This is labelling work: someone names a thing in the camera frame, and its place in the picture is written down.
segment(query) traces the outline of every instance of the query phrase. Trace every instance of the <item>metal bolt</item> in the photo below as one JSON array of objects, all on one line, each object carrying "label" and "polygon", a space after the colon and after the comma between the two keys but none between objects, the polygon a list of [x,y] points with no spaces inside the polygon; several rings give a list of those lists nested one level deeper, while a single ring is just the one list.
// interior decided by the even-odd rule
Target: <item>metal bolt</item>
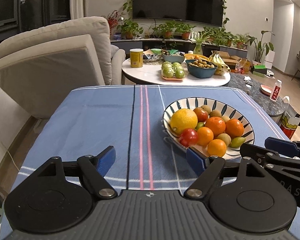
[{"label": "metal bolt", "polygon": [[202,195],[202,191],[196,188],[190,189],[187,191],[187,194],[190,197],[200,197]]},{"label": "metal bolt", "polygon": [[114,195],[114,190],[110,188],[103,188],[99,191],[99,195],[103,197],[112,197]]}]

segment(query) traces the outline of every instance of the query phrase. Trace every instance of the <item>gray marble table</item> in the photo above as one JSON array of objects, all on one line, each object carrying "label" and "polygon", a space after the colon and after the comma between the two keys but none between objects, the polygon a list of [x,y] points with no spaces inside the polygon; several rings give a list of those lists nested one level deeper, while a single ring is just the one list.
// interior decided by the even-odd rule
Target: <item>gray marble table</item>
[{"label": "gray marble table", "polygon": [[[231,79],[228,84],[225,86],[238,88],[243,91],[247,91],[246,82],[243,80],[245,75],[230,73]],[[269,96],[263,94],[261,92],[261,83],[255,79],[252,79],[253,85],[252,88],[249,89],[249,96],[263,108],[263,110],[270,116],[270,117],[279,117],[285,111],[285,106],[282,101],[282,98],[279,97],[276,102],[270,100]]]}]

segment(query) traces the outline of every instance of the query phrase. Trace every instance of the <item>baseboard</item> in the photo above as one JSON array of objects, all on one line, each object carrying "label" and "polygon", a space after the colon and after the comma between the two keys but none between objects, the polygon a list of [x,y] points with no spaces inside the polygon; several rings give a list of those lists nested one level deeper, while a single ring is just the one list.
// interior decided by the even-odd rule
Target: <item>baseboard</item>
[{"label": "baseboard", "polygon": [[[26,121],[24,126],[21,128],[20,132],[18,132],[17,136],[15,137],[15,139],[13,140],[13,142],[11,143],[11,145],[8,148],[8,151],[10,152],[12,157],[15,155],[15,153],[16,153],[17,149],[19,148],[20,144],[22,143],[23,139],[25,138],[25,136],[27,135],[29,130],[34,126],[34,124],[36,122],[37,122],[37,119],[35,117],[31,116]],[[7,167],[10,160],[11,160],[11,158],[9,156],[9,153],[6,152],[0,162],[0,177],[2,177],[2,175],[7,172],[5,167]]]},{"label": "baseboard", "polygon": [[283,72],[282,70],[276,68],[275,66],[272,66],[272,67],[273,67],[276,71],[280,72],[282,75],[285,75],[285,76],[288,76],[288,77],[293,78],[293,75],[287,74],[287,73]]}]

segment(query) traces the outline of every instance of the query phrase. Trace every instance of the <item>tablecloth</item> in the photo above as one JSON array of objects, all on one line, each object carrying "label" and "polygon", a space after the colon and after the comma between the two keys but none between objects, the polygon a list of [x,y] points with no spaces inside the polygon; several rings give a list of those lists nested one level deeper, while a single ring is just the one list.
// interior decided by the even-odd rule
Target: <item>tablecloth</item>
[{"label": "tablecloth", "polygon": [[[267,137],[288,139],[272,119],[243,91],[228,87],[188,86],[100,86],[70,92],[53,114],[30,149],[12,187],[52,156],[63,161],[97,155],[109,145],[116,161],[106,175],[118,191],[122,189],[184,192],[196,175],[185,154],[167,140],[162,114],[172,102],[188,97],[212,98],[241,112],[255,132],[255,144],[264,147]],[[77,178],[67,178],[80,184]],[[300,209],[290,231],[300,239]],[[0,239],[11,228],[4,217]]]}]

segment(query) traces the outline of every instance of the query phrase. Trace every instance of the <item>yellow can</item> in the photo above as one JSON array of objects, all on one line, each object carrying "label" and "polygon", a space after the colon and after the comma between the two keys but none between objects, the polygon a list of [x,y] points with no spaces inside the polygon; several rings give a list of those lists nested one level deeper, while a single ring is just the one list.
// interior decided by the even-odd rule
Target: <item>yellow can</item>
[{"label": "yellow can", "polygon": [[143,66],[143,49],[130,50],[131,67],[138,68]]}]

